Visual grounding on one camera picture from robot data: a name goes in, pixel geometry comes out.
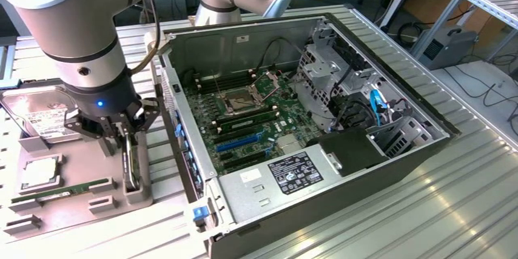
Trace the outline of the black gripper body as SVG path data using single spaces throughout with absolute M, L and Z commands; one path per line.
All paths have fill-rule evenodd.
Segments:
M 66 89 L 80 111 L 90 117 L 112 116 L 140 107 L 130 72 L 122 72 L 107 84 L 99 87 L 75 87 L 64 83 Z

